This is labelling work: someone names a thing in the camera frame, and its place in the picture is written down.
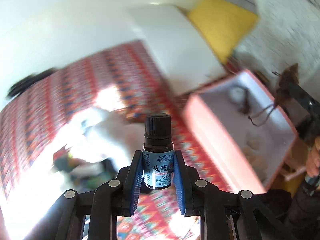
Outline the person's hand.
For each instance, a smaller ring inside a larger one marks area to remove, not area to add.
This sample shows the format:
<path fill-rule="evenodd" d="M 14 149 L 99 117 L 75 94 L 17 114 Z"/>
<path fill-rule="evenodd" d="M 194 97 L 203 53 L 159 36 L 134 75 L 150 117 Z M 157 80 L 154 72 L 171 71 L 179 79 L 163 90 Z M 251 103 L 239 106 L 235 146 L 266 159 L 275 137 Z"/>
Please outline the person's hand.
<path fill-rule="evenodd" d="M 319 175 L 320 156 L 319 156 L 320 142 L 319 137 L 315 139 L 312 149 L 308 153 L 306 160 L 306 172 L 310 177 Z"/>

